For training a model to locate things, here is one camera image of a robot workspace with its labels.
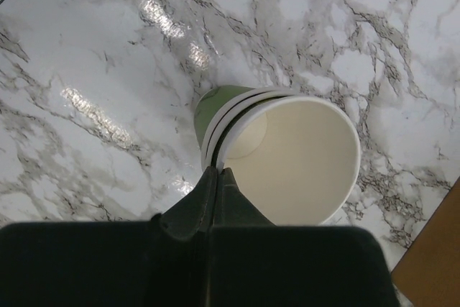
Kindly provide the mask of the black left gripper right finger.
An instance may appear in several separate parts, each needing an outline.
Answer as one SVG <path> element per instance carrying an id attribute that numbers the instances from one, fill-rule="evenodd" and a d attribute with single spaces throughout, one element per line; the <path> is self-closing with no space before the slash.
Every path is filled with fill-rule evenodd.
<path id="1" fill-rule="evenodd" d="M 217 170 L 211 228 L 274 226 L 240 191 L 231 168 Z"/>

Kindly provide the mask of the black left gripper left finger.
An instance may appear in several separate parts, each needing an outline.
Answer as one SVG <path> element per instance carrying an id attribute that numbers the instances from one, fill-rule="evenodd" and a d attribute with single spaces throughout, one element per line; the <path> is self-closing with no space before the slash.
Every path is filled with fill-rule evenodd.
<path id="1" fill-rule="evenodd" d="M 210 223 L 216 196 L 218 171 L 207 167 L 193 190 L 163 214 L 153 217 L 158 236 L 174 242 L 190 242 Z"/>

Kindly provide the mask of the green paper cup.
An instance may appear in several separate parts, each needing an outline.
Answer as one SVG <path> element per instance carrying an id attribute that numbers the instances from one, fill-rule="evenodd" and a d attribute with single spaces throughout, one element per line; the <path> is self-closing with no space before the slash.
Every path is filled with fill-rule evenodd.
<path id="1" fill-rule="evenodd" d="M 202 166 L 230 169 L 243 196 L 276 225 L 327 222 L 357 181 L 357 130 L 325 99 L 221 86 L 201 97 L 193 123 Z"/>

